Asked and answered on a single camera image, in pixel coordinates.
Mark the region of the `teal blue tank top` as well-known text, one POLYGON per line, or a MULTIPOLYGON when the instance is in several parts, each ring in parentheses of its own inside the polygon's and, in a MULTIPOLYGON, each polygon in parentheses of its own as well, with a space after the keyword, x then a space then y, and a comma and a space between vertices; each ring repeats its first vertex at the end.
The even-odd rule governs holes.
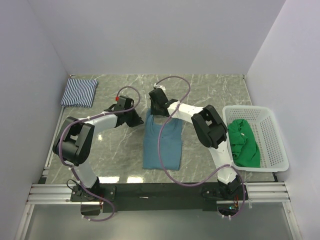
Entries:
POLYGON ((183 121, 171 119, 158 136, 161 125, 155 122, 155 116, 149 109, 146 113, 142 167, 147 170, 161 170, 164 165, 166 170, 178 171, 182 157, 182 129, 183 121))

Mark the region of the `blue white striped tank top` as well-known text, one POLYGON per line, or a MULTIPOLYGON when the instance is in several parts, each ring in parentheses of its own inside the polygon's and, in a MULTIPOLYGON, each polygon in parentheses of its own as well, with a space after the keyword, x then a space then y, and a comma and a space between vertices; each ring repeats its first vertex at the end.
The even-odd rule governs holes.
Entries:
POLYGON ((69 78, 61 99, 62 107, 91 108, 99 81, 96 79, 69 78))

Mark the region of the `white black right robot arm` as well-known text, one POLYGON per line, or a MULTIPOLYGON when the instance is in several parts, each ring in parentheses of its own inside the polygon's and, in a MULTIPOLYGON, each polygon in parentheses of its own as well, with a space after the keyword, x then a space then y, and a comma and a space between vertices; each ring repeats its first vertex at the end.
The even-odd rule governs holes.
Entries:
POLYGON ((233 199, 242 186, 241 178, 232 168, 228 152, 228 128, 212 105, 197 107, 168 100, 161 88, 149 92, 151 114, 168 119, 178 119, 193 125, 200 143, 206 147, 213 159, 217 171, 218 192, 225 200, 233 199))

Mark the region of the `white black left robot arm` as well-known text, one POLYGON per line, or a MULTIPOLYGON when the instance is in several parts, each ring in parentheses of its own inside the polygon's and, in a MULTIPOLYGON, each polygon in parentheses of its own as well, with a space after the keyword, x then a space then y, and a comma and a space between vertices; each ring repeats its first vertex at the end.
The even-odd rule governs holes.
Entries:
POLYGON ((63 165, 72 171, 82 195, 88 201, 100 195, 100 180, 94 173, 88 157, 93 140, 105 130, 123 124, 133 128, 144 122, 134 109, 134 100, 128 96, 116 97, 116 103, 100 114, 86 118, 67 117, 58 133, 52 151, 63 165))

